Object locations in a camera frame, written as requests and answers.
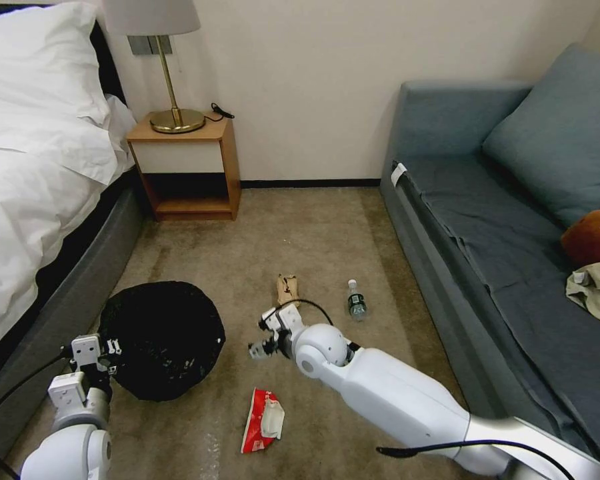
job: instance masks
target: lamp stand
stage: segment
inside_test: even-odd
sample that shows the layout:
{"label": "lamp stand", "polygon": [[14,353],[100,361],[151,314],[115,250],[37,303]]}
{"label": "lamp stand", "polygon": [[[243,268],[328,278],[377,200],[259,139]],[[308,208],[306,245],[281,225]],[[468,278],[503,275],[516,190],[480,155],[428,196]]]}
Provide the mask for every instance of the lamp stand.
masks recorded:
{"label": "lamp stand", "polygon": [[162,61],[162,70],[165,72],[165,80],[167,81],[169,98],[171,99],[171,110],[152,114],[149,119],[151,128],[160,133],[186,133],[202,128],[205,124],[204,114],[196,110],[180,110],[178,108],[178,104],[175,101],[175,94],[173,93],[173,85],[171,84],[171,76],[169,75],[167,58],[165,57],[165,52],[162,50],[160,37],[156,36],[155,40],[158,44],[158,52]]}

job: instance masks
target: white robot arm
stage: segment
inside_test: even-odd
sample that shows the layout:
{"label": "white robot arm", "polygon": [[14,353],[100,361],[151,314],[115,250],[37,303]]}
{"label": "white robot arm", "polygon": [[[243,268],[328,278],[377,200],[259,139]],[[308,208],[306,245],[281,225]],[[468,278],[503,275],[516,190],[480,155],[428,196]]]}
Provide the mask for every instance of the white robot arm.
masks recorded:
{"label": "white robot arm", "polygon": [[107,357],[121,352],[117,341],[107,344],[104,352],[98,334],[71,342],[75,371],[55,377],[48,389],[57,409],[54,433],[28,456],[21,480],[106,480],[111,462],[109,376],[115,372]]}
{"label": "white robot arm", "polygon": [[[407,447],[434,445],[432,453],[479,475],[563,480],[569,478],[565,469],[577,480],[600,480],[594,458],[518,418],[470,415],[442,384],[400,360],[359,347],[331,325],[305,326],[294,304],[265,312],[260,327],[273,335],[249,346],[253,358],[282,352],[300,372],[340,392],[352,410]],[[472,441],[478,445],[466,445]],[[448,443],[465,446],[438,447]],[[427,450],[379,449],[402,457]]]}

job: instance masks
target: sofa armrest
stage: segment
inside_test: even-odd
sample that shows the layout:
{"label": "sofa armrest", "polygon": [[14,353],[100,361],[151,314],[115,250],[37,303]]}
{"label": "sofa armrest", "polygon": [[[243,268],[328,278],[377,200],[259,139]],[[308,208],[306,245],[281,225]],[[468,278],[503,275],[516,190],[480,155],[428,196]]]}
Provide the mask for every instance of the sofa armrest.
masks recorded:
{"label": "sofa armrest", "polygon": [[387,162],[406,157],[466,155],[479,151],[493,128],[524,100],[519,81],[410,81],[402,84]]}

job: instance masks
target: blue pillow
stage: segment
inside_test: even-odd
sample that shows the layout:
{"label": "blue pillow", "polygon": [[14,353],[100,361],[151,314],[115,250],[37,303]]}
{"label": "blue pillow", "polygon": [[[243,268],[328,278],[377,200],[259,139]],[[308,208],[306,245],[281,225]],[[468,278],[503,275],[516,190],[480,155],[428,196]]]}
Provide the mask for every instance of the blue pillow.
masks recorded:
{"label": "blue pillow", "polygon": [[600,209],[600,55],[569,46],[483,149],[564,226]]}

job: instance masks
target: power cord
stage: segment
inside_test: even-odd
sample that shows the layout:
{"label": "power cord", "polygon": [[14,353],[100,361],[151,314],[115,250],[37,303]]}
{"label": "power cord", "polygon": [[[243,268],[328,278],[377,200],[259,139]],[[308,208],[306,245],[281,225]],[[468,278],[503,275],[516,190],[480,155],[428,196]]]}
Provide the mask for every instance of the power cord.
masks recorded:
{"label": "power cord", "polygon": [[263,318],[261,320],[261,322],[266,322],[267,320],[269,320],[272,316],[274,316],[274,314],[276,314],[276,312],[279,312],[280,310],[282,310],[284,307],[286,307],[287,305],[290,305],[292,303],[295,302],[299,302],[299,303],[308,303],[309,305],[313,305],[314,307],[316,307],[318,310],[320,310],[320,312],[322,312],[322,314],[325,316],[325,318],[327,319],[327,321],[329,322],[329,324],[331,326],[333,326],[333,322],[331,321],[331,318],[329,317],[329,314],[327,313],[326,310],[324,310],[324,308],[322,308],[320,305],[318,305],[316,302],[312,302],[311,300],[306,300],[306,299],[293,299],[293,300],[289,300],[284,302],[283,304],[281,304],[278,308],[276,308],[274,311],[272,311],[270,314],[268,314],[265,318]]}
{"label": "power cord", "polygon": [[[44,370],[44,369],[52,366],[58,360],[68,359],[70,357],[71,357],[71,349],[67,349],[65,347],[62,347],[62,350],[60,350],[60,354],[58,354],[58,356],[52,358],[51,360],[49,360],[48,362],[46,362],[41,367],[39,367],[36,370],[32,371],[30,374],[28,374],[26,377],[24,377],[22,380],[20,380],[14,386],[12,386],[2,397],[0,397],[0,406],[12,394],[14,394],[14,392],[16,392],[16,390],[18,390],[26,382],[28,382],[29,380],[31,380],[32,378],[34,378],[38,373],[42,372],[42,370]],[[8,466],[8,464],[4,460],[2,460],[2,458],[0,458],[0,469],[2,471],[4,471],[8,476],[10,476],[13,480],[20,480],[20,475],[18,475],[10,466]]]}
{"label": "power cord", "polygon": [[467,441],[458,441],[458,442],[449,442],[449,443],[438,443],[436,445],[427,445],[426,447],[416,447],[416,448],[390,448],[390,447],[376,447],[376,451],[381,453],[382,455],[386,455],[388,457],[393,458],[411,458],[418,455],[418,453],[424,453],[428,451],[434,450],[442,450],[447,448],[458,448],[458,447],[474,447],[476,445],[502,445],[504,447],[516,447],[522,448],[524,450],[528,450],[536,455],[544,458],[546,461],[550,462],[554,467],[556,467],[562,474],[568,478],[568,480],[575,480],[572,474],[564,468],[558,460],[550,457],[542,450],[538,450],[537,448],[530,447],[525,445],[524,443],[506,441],[506,440],[467,440]]}
{"label": "power cord", "polygon": [[205,118],[214,122],[219,122],[220,120],[222,120],[223,118],[229,118],[229,119],[234,119],[235,115],[230,114],[229,112],[226,112],[224,110],[222,110],[222,108],[220,108],[218,106],[217,103],[212,103],[211,104],[211,110],[213,110],[215,113],[217,113],[218,115],[220,115],[220,118],[218,119],[212,119],[211,117],[208,117],[205,115]]}

